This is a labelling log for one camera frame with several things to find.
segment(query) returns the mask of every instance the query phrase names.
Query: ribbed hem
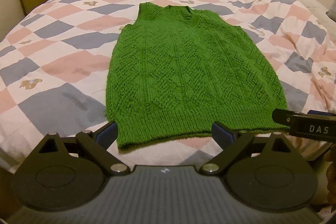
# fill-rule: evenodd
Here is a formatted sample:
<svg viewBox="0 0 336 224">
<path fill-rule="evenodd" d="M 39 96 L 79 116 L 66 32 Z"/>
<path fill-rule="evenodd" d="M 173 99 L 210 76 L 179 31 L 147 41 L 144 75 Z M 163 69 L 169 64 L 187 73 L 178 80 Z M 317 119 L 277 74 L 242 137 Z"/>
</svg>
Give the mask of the ribbed hem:
<svg viewBox="0 0 336 224">
<path fill-rule="evenodd" d="M 189 109 L 187 112 L 158 111 L 148 115 L 134 113 L 119 116 L 115 118 L 120 132 L 117 144 L 120 149 L 128 149 L 135 145 L 155 141 L 209 136 L 214 121 L 219 121 L 233 130 L 259 133 L 286 130 L 287 127 L 273 122 L 274 108 L 203 107 Z"/>
</svg>

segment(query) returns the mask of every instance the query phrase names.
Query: bed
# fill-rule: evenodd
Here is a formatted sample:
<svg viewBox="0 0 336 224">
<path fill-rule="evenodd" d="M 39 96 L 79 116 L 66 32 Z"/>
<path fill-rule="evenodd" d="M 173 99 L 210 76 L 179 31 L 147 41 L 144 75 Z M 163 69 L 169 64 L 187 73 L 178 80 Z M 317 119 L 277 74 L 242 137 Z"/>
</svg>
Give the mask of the bed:
<svg viewBox="0 0 336 224">
<path fill-rule="evenodd" d="M 148 1 L 212 10 L 241 26 L 276 71 L 290 110 L 335 110 L 335 42 L 297 0 L 49 0 L 0 43 L 0 152 L 7 170 L 14 173 L 49 132 L 74 136 L 107 122 L 105 87 L 112 50 L 123 27 L 137 18 L 139 4 Z M 330 147 L 287 137 L 307 160 Z M 108 151 L 131 168 L 200 167 L 221 148 L 205 137 L 132 151 L 118 151 L 113 143 Z"/>
</svg>

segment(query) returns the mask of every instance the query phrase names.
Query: gray pillow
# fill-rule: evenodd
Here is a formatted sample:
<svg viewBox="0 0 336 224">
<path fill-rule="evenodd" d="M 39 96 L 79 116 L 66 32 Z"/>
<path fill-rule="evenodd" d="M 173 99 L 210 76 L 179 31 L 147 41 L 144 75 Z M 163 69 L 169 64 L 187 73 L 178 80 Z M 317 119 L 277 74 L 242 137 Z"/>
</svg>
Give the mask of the gray pillow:
<svg viewBox="0 0 336 224">
<path fill-rule="evenodd" d="M 326 12 L 327 16 L 330 17 L 333 21 L 336 22 L 336 0 L 332 4 L 331 8 L 328 12 Z"/>
</svg>

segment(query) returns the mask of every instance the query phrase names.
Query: gray ribbed surface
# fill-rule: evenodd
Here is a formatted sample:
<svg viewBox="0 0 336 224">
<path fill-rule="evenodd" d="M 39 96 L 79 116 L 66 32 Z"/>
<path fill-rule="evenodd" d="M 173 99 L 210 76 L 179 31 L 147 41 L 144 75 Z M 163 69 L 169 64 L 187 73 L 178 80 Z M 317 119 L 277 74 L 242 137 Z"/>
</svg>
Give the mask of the gray ribbed surface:
<svg viewBox="0 0 336 224">
<path fill-rule="evenodd" d="M 196 173 L 192 166 L 137 166 L 126 177 L 113 177 L 86 205 L 59 213 L 22 208 L 9 224 L 317 224 L 304 208 L 272 214 L 232 198 L 221 181 Z"/>
</svg>

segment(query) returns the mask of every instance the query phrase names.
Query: green knit fabric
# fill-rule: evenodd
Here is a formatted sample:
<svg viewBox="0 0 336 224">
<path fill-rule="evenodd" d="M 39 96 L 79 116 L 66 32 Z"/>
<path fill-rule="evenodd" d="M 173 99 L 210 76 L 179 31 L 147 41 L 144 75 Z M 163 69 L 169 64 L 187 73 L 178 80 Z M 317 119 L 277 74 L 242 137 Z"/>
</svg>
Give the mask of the green knit fabric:
<svg viewBox="0 0 336 224">
<path fill-rule="evenodd" d="M 142 3 L 119 35 L 110 61 L 106 114 L 118 148 L 210 136 L 214 121 L 233 130 L 283 130 L 279 79 L 239 26 L 216 13 Z"/>
</svg>

